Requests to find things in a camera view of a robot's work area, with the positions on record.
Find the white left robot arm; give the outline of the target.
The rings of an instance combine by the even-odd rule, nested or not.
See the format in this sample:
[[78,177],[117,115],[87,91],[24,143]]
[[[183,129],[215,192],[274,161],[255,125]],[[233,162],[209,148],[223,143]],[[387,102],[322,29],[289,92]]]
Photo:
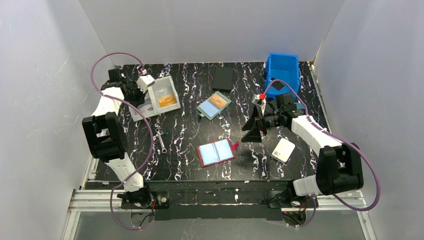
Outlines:
[[128,155],[128,140],[118,118],[121,104],[102,96],[92,115],[83,118],[82,127],[92,157],[109,166],[123,182],[124,193],[117,197],[138,206],[149,205],[152,197],[142,175],[136,173],[126,179],[136,168]]

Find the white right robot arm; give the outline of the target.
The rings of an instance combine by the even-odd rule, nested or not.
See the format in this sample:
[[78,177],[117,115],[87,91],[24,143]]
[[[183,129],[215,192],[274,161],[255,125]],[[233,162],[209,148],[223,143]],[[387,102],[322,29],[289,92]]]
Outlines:
[[333,195],[358,190],[363,187],[363,172],[360,155],[353,147],[325,134],[305,108],[298,108],[290,93],[277,95],[279,108],[265,114],[266,96],[256,94],[251,116],[242,127],[246,134],[243,143],[261,143],[262,137],[271,128],[285,127],[300,137],[318,156],[316,173],[305,178],[291,180],[285,190],[285,198]]

